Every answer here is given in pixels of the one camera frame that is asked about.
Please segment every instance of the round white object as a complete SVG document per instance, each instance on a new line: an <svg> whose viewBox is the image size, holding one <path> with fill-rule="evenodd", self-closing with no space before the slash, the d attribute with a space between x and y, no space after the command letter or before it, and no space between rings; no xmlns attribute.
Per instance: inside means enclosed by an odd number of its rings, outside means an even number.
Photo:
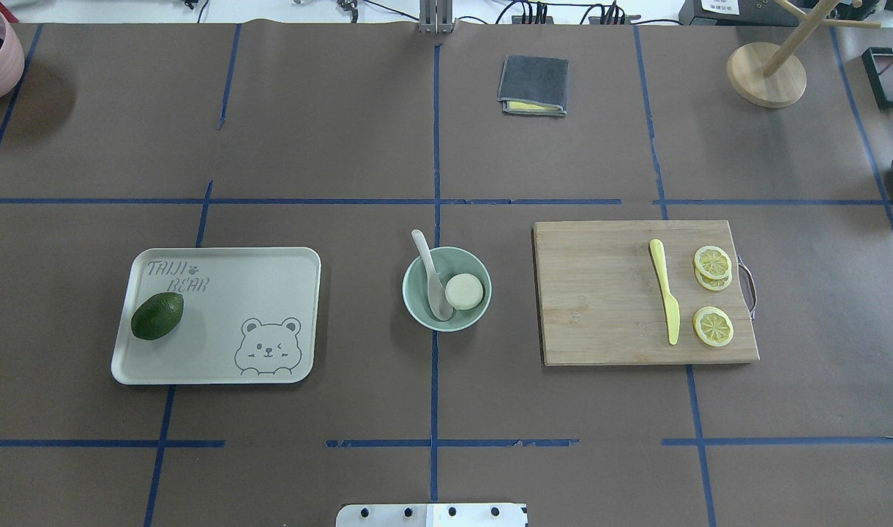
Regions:
<svg viewBox="0 0 893 527"><path fill-rule="evenodd" d="M472 310L482 302L482 283L472 274L457 274L446 283L446 300L457 310Z"/></svg>

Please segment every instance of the bear face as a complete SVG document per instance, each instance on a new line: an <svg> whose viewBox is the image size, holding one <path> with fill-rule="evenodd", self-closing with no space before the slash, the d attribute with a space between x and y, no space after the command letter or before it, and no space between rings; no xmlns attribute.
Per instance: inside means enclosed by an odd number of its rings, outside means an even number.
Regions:
<svg viewBox="0 0 893 527"><path fill-rule="evenodd" d="M300 333L300 321L291 317L280 324L262 324L258 319L242 323L242 344L235 351L235 365L256 374L276 374L280 370L293 373L300 364L303 351L296 335Z"/></svg>

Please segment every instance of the yellow knife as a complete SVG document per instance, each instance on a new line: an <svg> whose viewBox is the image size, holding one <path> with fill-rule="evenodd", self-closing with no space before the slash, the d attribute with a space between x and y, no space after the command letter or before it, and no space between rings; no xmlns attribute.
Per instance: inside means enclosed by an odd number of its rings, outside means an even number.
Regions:
<svg viewBox="0 0 893 527"><path fill-rule="evenodd" d="M665 318L668 320L668 344L673 346L678 343L678 332L681 330L681 308L668 287L668 264L665 261L664 244L655 238L648 243L648 249L651 251L651 260L654 261L654 270L658 273L658 283L661 284L661 300L664 300Z"/></svg>

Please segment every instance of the gray cloth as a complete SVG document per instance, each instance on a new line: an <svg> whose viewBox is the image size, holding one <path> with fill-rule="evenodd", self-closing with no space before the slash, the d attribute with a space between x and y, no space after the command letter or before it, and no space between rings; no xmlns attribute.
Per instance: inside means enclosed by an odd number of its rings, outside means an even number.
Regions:
<svg viewBox="0 0 893 527"><path fill-rule="evenodd" d="M506 57L498 94L502 111L526 116L566 116L569 64L561 58ZM510 102L540 104L546 108L513 108Z"/></svg>

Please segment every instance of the blue tape line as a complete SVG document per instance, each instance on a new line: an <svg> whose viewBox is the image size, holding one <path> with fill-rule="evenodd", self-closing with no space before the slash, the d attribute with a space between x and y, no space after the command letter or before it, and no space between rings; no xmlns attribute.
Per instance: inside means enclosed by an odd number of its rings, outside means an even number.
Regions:
<svg viewBox="0 0 893 527"><path fill-rule="evenodd" d="M7 104L7 111L4 113L4 120L1 121L1 129L0 129L0 148L1 142L4 141L4 134L7 131L7 125L11 122L11 114L14 113L14 104L18 102L18 95L20 94L20 88L24 86L24 80L27 79L27 73L29 69L31 69L31 61L34 60L34 52L36 51L36 45L40 41L40 34L42 33L42 24L37 26L36 33L34 33L34 41L31 43L31 47L27 50L27 56L24 57L24 73L21 75L18 84L14 87L14 93L11 94L11 101Z"/></svg>
<svg viewBox="0 0 893 527"><path fill-rule="evenodd" d="M0 439L0 448L156 448L155 440Z"/></svg>
<svg viewBox="0 0 893 527"><path fill-rule="evenodd" d="M0 203L11 204L222 204L223 206L259 206L259 204L286 204L286 206L432 206L432 199L381 199L381 198L0 198ZM447 199L441 206L620 206L620 199L577 200L504 200L504 199Z"/></svg>
<svg viewBox="0 0 893 527"><path fill-rule="evenodd" d="M203 198L203 212L199 214L199 230L196 233L196 247L203 247L203 238L206 236L206 217L209 216L209 196L212 196L212 181L206 185L206 197Z"/></svg>
<svg viewBox="0 0 893 527"><path fill-rule="evenodd" d="M503 199L446 199L440 200L445 206L620 206L619 199L578 199L578 200L503 200Z"/></svg>
<svg viewBox="0 0 893 527"><path fill-rule="evenodd" d="M537 446L567 448L578 439L437 439L437 448L493 448L498 446ZM429 439L346 439L326 441L326 448L430 448Z"/></svg>
<svg viewBox="0 0 893 527"><path fill-rule="evenodd" d="M346 439L327 441L326 448L417 448L430 447L429 439Z"/></svg>
<svg viewBox="0 0 893 527"><path fill-rule="evenodd" d="M176 385L170 384L166 390L166 405L163 407L163 421L160 427L160 439L157 441L157 456L154 460L154 474L151 480L151 493L148 494L148 507L144 514L144 527L151 527L153 509L157 503L157 488L160 486L160 471L163 467L163 451L166 450L166 433L170 428L170 414L173 413L173 397L176 396Z"/></svg>
<svg viewBox="0 0 893 527"><path fill-rule="evenodd" d="M162 206L194 206L203 200L190 198L0 198L4 204L162 204Z"/></svg>
<svg viewBox="0 0 893 527"><path fill-rule="evenodd" d="M651 164L654 165L654 173L657 174L658 201L661 206L661 219L668 219L668 204L665 201L665 185L661 178L661 163L658 162L658 153L654 150L654 120L651 117L651 103L648 100L648 81L645 78L645 59L641 56L641 35L638 27L632 26L635 35L635 54L638 58L638 77L641 79L641 97L645 101L645 121L648 124L648 142L651 144Z"/></svg>
<svg viewBox="0 0 893 527"><path fill-rule="evenodd" d="M853 90L851 88L851 82L847 77L847 70L844 69L844 61L840 58L840 43L837 42L837 32L834 30L834 27L831 27L831 44L834 46L834 59L837 61L837 67L840 70L840 77L842 81L844 81L844 91L847 92L847 101L851 104L851 111L853 113L853 119L856 121L857 130L859 131L859 137L862 138L862 145L866 150L866 157L869 160L870 169L873 171L873 179L875 180L875 186L879 189L879 196L882 197L883 206L886 210L886 217L889 219L889 224L892 227L892 236L893 236L893 214L892 207L889 205L889 194L886 193L885 184L882 184L882 179L879 176L879 169L877 164L875 164L875 156L873 156L873 150L869 143L869 136L866 135L866 129L862 126L862 118L859 117L859 110L857 110L856 101L853 99Z"/></svg>
<svg viewBox="0 0 893 527"><path fill-rule="evenodd" d="M152 439L0 439L0 448L157 448ZM225 448L223 440L176 440L168 448Z"/></svg>
<svg viewBox="0 0 893 527"><path fill-rule="evenodd" d="M707 503L707 520L710 527L717 527L714 513L714 491L710 485L710 469L707 466L707 449L703 444L703 427L700 423L700 404L697 401L697 384L694 382L694 367L687 365L687 394L690 397L690 410L694 416L694 434L697 435L697 454L700 458L700 480L703 483L703 497Z"/></svg>
<svg viewBox="0 0 893 527"><path fill-rule="evenodd" d="M440 247L440 46L433 46L433 246Z"/></svg>
<svg viewBox="0 0 893 527"><path fill-rule="evenodd" d="M228 96L232 92L232 74L235 73L235 57L239 54L239 37L242 36L242 25L235 24L235 37L232 37L232 57L228 60L228 75L225 77L225 92L222 94L222 113L219 115L219 127L221 130L225 124L225 112L228 111Z"/></svg>
<svg viewBox="0 0 893 527"><path fill-rule="evenodd" d="M432 331L433 353L430 357L430 503L437 503L437 465L439 439L439 409L440 400L440 334Z"/></svg>
<svg viewBox="0 0 893 527"><path fill-rule="evenodd" d="M213 204L246 206L246 204L289 204L289 206L432 206L430 199L332 199L332 198L216 198Z"/></svg>
<svg viewBox="0 0 893 527"><path fill-rule="evenodd" d="M891 444L893 437L714 437L708 439L668 438L661 440L661 446L802 446L814 444Z"/></svg>
<svg viewBox="0 0 893 527"><path fill-rule="evenodd" d="M882 200L665 200L665 203L671 206L885 206L886 204Z"/></svg>
<svg viewBox="0 0 893 527"><path fill-rule="evenodd" d="M567 448L580 443L578 439L441 439L438 441L440 446L446 448L457 447L476 447L476 448L493 448L508 446L537 446L537 447L553 447Z"/></svg>

